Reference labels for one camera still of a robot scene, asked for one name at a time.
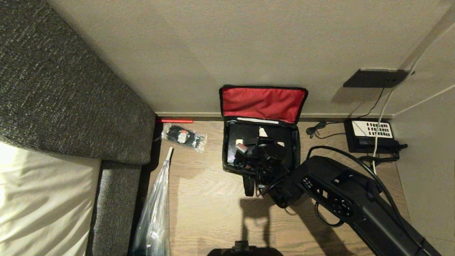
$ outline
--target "gray upholstered sofa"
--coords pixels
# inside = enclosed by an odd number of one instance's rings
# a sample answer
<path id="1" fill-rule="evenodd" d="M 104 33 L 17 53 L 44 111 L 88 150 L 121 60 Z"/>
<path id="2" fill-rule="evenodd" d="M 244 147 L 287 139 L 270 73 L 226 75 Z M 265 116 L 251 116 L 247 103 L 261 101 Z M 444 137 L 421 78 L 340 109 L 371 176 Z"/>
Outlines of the gray upholstered sofa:
<path id="1" fill-rule="evenodd" d="M 126 255 L 155 114 L 43 0 L 0 0 L 0 141 L 102 159 L 87 255 Z"/>

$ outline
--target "red bag lining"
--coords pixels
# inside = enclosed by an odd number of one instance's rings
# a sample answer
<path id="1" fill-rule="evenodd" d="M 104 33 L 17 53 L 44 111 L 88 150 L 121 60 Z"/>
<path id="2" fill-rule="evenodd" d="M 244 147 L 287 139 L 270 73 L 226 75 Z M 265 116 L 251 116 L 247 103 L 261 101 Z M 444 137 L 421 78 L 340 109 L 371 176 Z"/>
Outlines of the red bag lining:
<path id="1" fill-rule="evenodd" d="M 303 88 L 224 87 L 223 116 L 280 120 L 296 123 L 307 91 Z"/>

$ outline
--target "plastic bag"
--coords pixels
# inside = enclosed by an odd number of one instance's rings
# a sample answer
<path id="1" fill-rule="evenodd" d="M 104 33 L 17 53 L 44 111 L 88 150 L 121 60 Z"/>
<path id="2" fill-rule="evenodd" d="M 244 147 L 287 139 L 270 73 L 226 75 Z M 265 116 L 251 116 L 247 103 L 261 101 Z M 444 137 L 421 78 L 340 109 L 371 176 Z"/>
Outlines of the plastic bag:
<path id="1" fill-rule="evenodd" d="M 207 134 L 197 133 L 170 123 L 164 125 L 161 138 L 192 148 L 199 153 L 204 151 L 207 144 Z"/>
<path id="2" fill-rule="evenodd" d="M 132 247 L 135 256 L 171 255 L 167 190 L 172 150 L 172 147 L 169 148 L 161 171 L 147 195 Z"/>

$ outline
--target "beige wall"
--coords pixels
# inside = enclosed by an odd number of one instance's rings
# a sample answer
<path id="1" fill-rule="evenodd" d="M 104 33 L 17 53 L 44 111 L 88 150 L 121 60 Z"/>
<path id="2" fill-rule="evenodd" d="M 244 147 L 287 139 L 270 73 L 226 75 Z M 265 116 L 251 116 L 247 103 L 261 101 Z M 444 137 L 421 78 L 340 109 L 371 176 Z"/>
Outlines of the beige wall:
<path id="1" fill-rule="evenodd" d="M 157 112 L 217 115 L 223 84 L 270 84 L 307 88 L 302 114 L 310 116 L 366 112 L 379 89 L 342 88 L 343 82 L 360 67 L 408 64 L 452 3 L 48 1 Z M 388 114 L 453 85 L 450 49 L 455 31 L 428 52 Z"/>
<path id="2" fill-rule="evenodd" d="M 442 255 L 455 255 L 455 88 L 391 122 L 409 144 L 397 166 L 411 224 Z"/>

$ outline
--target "white cable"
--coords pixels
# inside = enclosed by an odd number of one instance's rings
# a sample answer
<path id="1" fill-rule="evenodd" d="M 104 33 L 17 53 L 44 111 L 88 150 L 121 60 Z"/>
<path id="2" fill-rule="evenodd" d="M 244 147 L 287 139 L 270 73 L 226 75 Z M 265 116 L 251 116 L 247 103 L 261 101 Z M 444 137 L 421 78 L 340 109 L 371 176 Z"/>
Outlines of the white cable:
<path id="1" fill-rule="evenodd" d="M 378 125 L 376 127 L 380 127 L 380 123 L 381 123 L 381 119 L 382 119 L 382 116 L 384 114 L 384 110 L 385 108 L 387 107 L 387 104 L 389 103 L 392 95 L 394 94 L 394 91 L 402 84 L 404 84 L 406 81 L 408 81 L 408 79 L 411 77 L 412 75 L 412 72 L 414 72 L 414 69 L 415 67 L 417 66 L 417 64 L 419 63 L 420 59 L 422 58 L 422 56 L 426 53 L 426 51 L 435 43 L 437 42 L 443 35 L 445 35 L 453 26 L 455 25 L 452 24 L 450 25 L 444 32 L 442 32 L 441 34 L 439 34 L 439 36 L 437 36 L 418 56 L 417 58 L 415 59 L 415 61 L 412 63 L 412 66 L 411 66 L 411 69 L 408 73 L 408 75 L 406 76 L 406 78 L 399 84 L 397 84 L 389 93 L 389 95 L 387 96 L 387 99 L 385 100 L 385 103 L 384 103 L 384 106 L 382 107 L 381 109 L 381 114 L 379 115 L 379 119 L 378 119 Z M 378 132 L 376 131 L 376 134 L 374 136 L 374 151 L 373 151 L 373 157 L 376 157 L 376 150 L 378 149 Z M 373 160 L 373 172 L 374 174 L 377 174 L 376 173 L 376 167 L 374 166 L 374 160 Z"/>

